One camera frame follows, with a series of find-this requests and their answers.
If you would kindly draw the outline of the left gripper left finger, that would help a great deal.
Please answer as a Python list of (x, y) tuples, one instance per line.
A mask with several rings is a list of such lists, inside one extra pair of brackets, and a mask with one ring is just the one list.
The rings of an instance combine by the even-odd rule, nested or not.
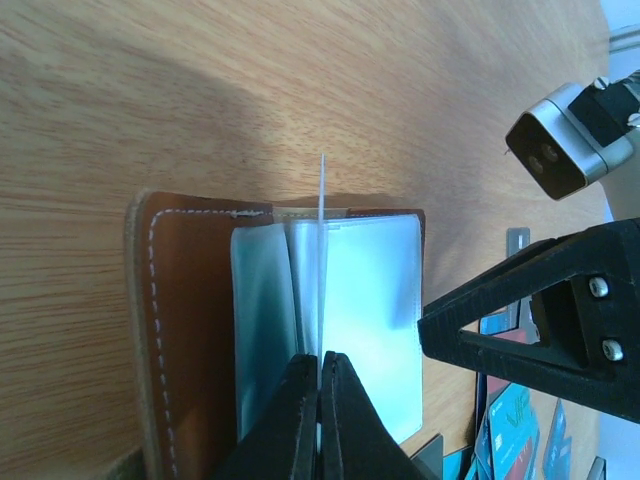
[(216, 479), (313, 479), (317, 456), (317, 358), (296, 354), (267, 408)]

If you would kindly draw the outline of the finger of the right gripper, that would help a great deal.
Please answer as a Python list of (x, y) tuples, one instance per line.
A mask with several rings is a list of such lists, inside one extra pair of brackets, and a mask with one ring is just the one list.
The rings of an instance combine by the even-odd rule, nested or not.
[[(466, 330), (527, 300), (532, 344)], [(423, 353), (614, 415), (639, 420), (639, 221), (536, 242), (427, 305)]]

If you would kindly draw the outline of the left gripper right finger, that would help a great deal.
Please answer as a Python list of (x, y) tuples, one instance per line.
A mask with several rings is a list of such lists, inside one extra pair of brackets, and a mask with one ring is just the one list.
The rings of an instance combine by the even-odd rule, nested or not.
[(349, 358), (333, 351), (322, 369), (321, 477), (423, 477), (384, 427)]

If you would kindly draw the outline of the brown leather card holder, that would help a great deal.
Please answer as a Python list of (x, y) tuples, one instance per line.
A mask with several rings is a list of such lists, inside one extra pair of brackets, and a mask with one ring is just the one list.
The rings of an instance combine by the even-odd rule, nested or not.
[[(318, 207), (143, 192), (125, 223), (151, 479), (216, 479), (296, 354), (317, 358)], [(323, 362), (345, 354), (393, 440), (422, 426), (425, 216), (325, 208)]]

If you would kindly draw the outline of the teal striped card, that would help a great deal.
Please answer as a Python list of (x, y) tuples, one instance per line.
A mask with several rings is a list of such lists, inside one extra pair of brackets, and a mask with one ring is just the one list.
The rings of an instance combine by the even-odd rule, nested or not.
[(326, 245), (327, 237), (325, 233), (325, 191), (326, 191), (326, 154), (321, 154), (319, 195), (318, 195), (318, 217), (317, 217), (317, 334), (318, 334), (318, 366), (317, 380), (321, 385), (322, 362), (323, 362), (323, 330), (324, 330), (324, 303), (326, 290)]

